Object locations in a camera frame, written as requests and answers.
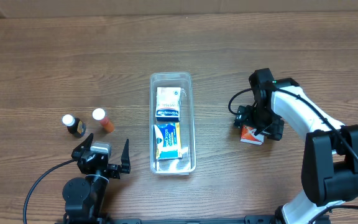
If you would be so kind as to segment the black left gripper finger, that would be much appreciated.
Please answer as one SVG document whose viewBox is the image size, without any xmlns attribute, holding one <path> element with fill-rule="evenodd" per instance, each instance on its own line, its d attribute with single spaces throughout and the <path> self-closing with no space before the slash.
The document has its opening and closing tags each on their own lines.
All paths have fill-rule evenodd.
<svg viewBox="0 0 358 224">
<path fill-rule="evenodd" d="M 89 151 L 93 142 L 93 136 L 94 134 L 91 133 L 81 144 L 75 147 L 71 154 L 71 157 L 81 158 L 86 151 Z"/>
<path fill-rule="evenodd" d="M 121 155 L 121 173 L 129 174 L 131 172 L 131 162 L 129 157 L 129 140 L 126 139 L 124 149 Z"/>
</svg>

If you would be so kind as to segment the blue yellow VapoDrops box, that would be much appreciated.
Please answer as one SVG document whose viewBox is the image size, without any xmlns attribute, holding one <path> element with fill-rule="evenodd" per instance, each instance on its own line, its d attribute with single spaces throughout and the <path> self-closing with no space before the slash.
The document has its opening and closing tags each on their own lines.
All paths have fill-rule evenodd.
<svg viewBox="0 0 358 224">
<path fill-rule="evenodd" d="M 154 134 L 157 160 L 182 158 L 179 123 L 155 124 Z"/>
</svg>

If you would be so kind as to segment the white blue Hansaplast box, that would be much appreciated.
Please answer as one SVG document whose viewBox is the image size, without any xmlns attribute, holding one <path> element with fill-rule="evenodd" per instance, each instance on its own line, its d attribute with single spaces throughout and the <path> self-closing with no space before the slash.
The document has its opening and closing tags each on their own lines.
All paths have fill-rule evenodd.
<svg viewBox="0 0 358 224">
<path fill-rule="evenodd" d="M 180 121 L 180 87 L 158 87 L 156 100 L 155 118 L 157 121 Z"/>
</svg>

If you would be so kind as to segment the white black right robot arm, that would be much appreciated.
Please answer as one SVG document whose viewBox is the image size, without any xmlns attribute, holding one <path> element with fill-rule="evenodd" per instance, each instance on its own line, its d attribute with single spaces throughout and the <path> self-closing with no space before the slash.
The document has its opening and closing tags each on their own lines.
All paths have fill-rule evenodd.
<svg viewBox="0 0 358 224">
<path fill-rule="evenodd" d="M 329 223 L 335 208 L 358 197 L 358 125 L 347 126 L 319 109 L 292 78 L 275 79 L 268 68 L 250 77 L 251 105 L 234 112 L 234 126 L 249 141 L 280 140 L 290 125 L 305 142 L 301 192 L 272 215 L 247 215 L 242 223 Z M 150 168 L 156 174 L 194 171 L 195 122 L 189 73 L 150 78 Z"/>
</svg>

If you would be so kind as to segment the red orange lozenge box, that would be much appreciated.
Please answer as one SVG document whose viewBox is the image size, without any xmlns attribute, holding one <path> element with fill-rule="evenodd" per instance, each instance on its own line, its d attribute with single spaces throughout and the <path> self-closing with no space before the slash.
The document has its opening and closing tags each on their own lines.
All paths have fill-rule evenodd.
<svg viewBox="0 0 358 224">
<path fill-rule="evenodd" d="M 262 145 L 264 143 L 264 136 L 255 134 L 256 129 L 243 125 L 241 132 L 241 142 L 249 144 Z"/>
</svg>

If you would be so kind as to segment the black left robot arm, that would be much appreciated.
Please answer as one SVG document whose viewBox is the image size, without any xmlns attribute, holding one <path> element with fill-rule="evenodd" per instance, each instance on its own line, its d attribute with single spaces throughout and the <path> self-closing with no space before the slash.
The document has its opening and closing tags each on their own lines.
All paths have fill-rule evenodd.
<svg viewBox="0 0 358 224">
<path fill-rule="evenodd" d="M 69 180 L 62 190 L 64 223 L 112 222 L 101 210 L 109 180 L 120 178 L 122 166 L 109 163 L 111 146 L 94 142 L 93 137 L 91 133 L 71 154 L 85 176 Z"/>
</svg>

